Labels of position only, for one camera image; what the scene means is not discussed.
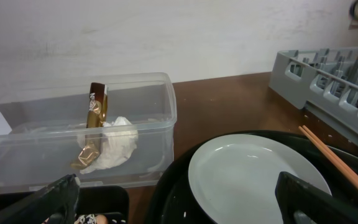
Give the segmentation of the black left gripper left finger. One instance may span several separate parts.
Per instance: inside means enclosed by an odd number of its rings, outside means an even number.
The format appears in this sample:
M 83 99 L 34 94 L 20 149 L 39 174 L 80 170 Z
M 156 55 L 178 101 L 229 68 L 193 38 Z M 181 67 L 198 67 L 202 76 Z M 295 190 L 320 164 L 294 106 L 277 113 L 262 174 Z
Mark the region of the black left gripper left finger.
M 1 223 L 74 223 L 80 180 L 66 175 L 0 210 Z

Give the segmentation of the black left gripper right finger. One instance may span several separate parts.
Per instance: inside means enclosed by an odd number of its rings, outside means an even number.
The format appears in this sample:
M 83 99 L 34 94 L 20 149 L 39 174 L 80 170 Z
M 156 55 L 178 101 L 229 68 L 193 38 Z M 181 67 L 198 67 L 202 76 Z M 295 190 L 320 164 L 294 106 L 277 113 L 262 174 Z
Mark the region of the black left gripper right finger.
M 295 213 L 302 212 L 315 223 L 358 224 L 358 208 L 288 173 L 279 173 L 275 197 L 284 223 L 295 223 Z

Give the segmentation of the food scraps peanuts and rice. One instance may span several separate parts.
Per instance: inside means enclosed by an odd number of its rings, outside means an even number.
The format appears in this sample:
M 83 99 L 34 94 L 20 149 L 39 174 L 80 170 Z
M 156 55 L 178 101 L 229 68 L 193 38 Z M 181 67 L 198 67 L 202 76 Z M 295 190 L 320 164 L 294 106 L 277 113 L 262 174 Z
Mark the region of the food scraps peanuts and rice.
M 121 215 L 79 215 L 74 224 L 126 224 L 127 221 Z

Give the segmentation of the brown coffee sachet wrapper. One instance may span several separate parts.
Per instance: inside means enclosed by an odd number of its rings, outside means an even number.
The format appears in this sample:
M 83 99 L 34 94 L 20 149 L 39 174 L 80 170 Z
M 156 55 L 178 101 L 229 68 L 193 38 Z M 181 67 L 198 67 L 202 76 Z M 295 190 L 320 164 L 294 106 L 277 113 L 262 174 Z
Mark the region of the brown coffee sachet wrapper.
M 86 128 L 102 128 L 108 110 L 108 87 L 102 83 L 93 82 L 89 90 L 89 107 Z M 78 157 L 70 166 L 82 170 L 91 165 L 101 153 L 101 134 L 87 134 L 85 145 Z

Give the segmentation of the white round plate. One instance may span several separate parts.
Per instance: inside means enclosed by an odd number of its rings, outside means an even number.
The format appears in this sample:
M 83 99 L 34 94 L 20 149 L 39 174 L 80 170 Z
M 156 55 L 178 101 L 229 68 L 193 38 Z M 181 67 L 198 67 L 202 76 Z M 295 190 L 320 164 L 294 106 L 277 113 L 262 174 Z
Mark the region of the white round plate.
M 300 153 L 250 134 L 220 136 L 200 146 L 191 158 L 188 181 L 199 206 L 215 223 L 282 223 L 275 197 L 281 172 L 331 192 Z

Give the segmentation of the white tissue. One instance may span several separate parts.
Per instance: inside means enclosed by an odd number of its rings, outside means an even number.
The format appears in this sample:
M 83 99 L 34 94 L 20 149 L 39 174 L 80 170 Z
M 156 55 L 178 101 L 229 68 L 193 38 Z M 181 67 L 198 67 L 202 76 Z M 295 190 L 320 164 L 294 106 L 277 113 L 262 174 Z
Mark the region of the white tissue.
M 89 167 L 80 170 L 80 174 L 110 169 L 125 163 L 137 148 L 138 138 L 139 134 L 136 129 L 113 133 L 104 132 L 100 156 Z

